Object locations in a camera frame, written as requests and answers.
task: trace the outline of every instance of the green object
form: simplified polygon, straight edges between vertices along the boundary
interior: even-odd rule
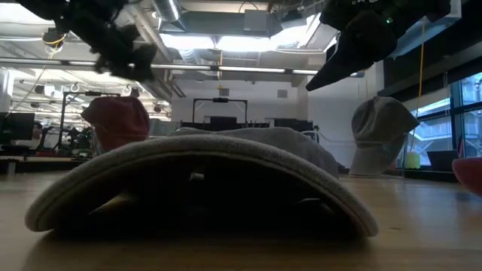
[[[406,169],[419,169],[420,168],[420,154],[409,151],[407,152],[407,159],[405,159]]]

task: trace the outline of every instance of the computer monitor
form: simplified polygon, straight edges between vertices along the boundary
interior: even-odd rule
[[[452,172],[452,162],[459,159],[459,153],[451,151],[427,151],[432,170]]]
[[[9,145],[12,140],[31,140],[34,113],[0,113],[0,145]]]

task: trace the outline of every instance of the yellow cable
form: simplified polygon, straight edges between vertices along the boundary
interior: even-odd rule
[[[53,52],[53,53],[51,53],[51,54],[48,56],[48,59],[52,59],[54,54],[59,53],[58,51],[56,51],[56,50],[57,50],[57,48],[59,47],[59,44],[60,44],[60,41],[59,41],[59,42],[57,42],[57,44],[55,44],[55,48],[53,49],[53,50],[54,50],[54,52]]]
[[[58,44],[59,42],[63,41],[66,38],[66,35],[64,35],[61,39],[52,41],[52,42],[46,42],[44,41],[45,44]]]
[[[423,58],[424,58],[424,54],[425,54],[425,26],[426,26],[426,19],[425,19],[425,17],[423,17],[422,48],[420,49],[419,95],[418,95],[418,98],[416,99],[416,113],[415,113],[416,119],[419,117],[420,98],[422,97],[422,89],[423,89]],[[415,142],[415,129],[413,130],[412,144],[410,146],[410,151],[413,150],[413,143]]]

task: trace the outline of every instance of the cap brim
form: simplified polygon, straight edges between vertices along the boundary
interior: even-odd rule
[[[360,234],[375,236],[378,232],[371,213],[325,170],[287,151],[222,135],[183,135],[132,143],[92,159],[66,174],[34,201],[26,215],[26,226],[33,231],[51,230],[73,215],[87,215],[139,181],[122,176],[134,176],[148,166],[162,170],[167,161],[183,157],[225,157],[283,172],[336,205]]]
[[[357,148],[349,173],[353,175],[380,175],[388,169],[404,145],[403,135],[390,143],[369,148]]]

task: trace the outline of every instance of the red object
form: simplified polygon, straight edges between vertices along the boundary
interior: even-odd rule
[[[482,157],[454,160],[452,168],[457,180],[472,193],[482,196]]]
[[[149,114],[134,97],[96,98],[81,115],[95,127],[104,151],[144,141],[149,134]]]

